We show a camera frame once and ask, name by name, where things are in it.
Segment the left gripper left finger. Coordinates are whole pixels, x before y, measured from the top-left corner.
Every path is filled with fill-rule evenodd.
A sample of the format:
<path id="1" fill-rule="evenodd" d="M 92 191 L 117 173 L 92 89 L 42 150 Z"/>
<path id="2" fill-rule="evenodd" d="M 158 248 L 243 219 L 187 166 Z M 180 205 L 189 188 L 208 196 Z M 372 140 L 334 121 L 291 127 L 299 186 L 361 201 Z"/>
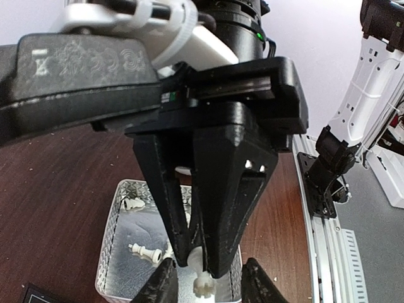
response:
<path id="1" fill-rule="evenodd" d="M 179 297 L 179 281 L 176 263 L 165 258 L 131 300 L 131 303 L 176 303 Z"/>

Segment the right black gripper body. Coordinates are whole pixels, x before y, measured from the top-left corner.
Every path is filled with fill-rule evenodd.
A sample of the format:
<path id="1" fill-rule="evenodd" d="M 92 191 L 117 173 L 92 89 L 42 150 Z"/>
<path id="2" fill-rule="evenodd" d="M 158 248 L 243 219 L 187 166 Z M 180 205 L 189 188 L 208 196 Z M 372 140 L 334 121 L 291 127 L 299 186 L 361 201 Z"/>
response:
<path id="1" fill-rule="evenodd" d="M 309 111 L 294 62 L 272 57 L 191 73 L 186 86 L 162 103 L 154 121 L 125 130 L 125 135 L 243 125 L 273 139 L 306 133 Z"/>

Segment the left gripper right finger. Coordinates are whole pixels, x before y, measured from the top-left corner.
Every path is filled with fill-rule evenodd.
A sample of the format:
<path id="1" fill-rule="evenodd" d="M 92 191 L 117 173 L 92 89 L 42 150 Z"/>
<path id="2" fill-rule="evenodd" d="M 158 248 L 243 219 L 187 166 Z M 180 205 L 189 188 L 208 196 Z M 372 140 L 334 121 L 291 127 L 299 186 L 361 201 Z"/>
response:
<path id="1" fill-rule="evenodd" d="M 249 258 L 242 266 L 241 295 L 242 302 L 286 302 L 286 298 L 255 258 Z"/>

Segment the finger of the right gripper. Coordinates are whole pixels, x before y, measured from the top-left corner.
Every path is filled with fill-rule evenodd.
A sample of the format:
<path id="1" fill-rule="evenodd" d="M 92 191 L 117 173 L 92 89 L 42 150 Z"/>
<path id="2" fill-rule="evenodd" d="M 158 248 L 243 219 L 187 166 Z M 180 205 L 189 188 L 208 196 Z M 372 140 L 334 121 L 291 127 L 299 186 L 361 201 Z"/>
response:
<path id="1" fill-rule="evenodd" d="M 192 137 L 186 134 L 155 133 L 134 136 L 133 150 L 162 217 L 177 264 L 187 266 L 196 243 L 196 218 L 187 222 L 176 167 L 194 168 Z"/>
<path id="2" fill-rule="evenodd" d="M 278 154 L 261 131 L 240 125 L 196 131 L 193 152 L 193 189 L 203 230 L 204 266 L 214 278 L 220 278 L 230 269 Z"/>

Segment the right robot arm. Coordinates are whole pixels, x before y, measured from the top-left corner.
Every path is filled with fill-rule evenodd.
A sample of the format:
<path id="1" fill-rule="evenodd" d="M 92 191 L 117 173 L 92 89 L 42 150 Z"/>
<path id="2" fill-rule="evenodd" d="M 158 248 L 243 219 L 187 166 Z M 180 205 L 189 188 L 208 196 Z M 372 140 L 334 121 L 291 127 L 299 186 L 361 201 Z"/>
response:
<path id="1" fill-rule="evenodd" d="M 364 1 L 359 61 L 341 105 L 321 131 L 316 157 L 299 153 L 309 213 L 335 218 L 348 193 L 340 178 L 364 146 L 365 127 L 403 64 L 403 6 Z M 214 278 L 228 272 L 280 152 L 305 133 L 308 109 L 293 62 L 270 55 L 167 80 L 155 122 L 132 128 L 133 150 L 177 264 L 201 249 Z"/>

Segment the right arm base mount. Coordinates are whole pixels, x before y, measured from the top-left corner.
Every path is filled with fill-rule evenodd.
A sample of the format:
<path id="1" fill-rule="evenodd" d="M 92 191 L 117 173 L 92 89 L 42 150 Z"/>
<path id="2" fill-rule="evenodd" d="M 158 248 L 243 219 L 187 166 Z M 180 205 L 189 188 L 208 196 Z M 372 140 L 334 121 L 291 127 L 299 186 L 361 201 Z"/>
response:
<path id="1" fill-rule="evenodd" d="M 351 198 L 349 185 L 344 176 L 327 183 L 327 175 L 315 175 L 318 171 L 315 165 L 317 158 L 303 152 L 298 152 L 297 162 L 302 174 L 303 188 L 307 209 L 310 215 L 320 218 L 336 218 L 336 203 L 344 204 Z"/>

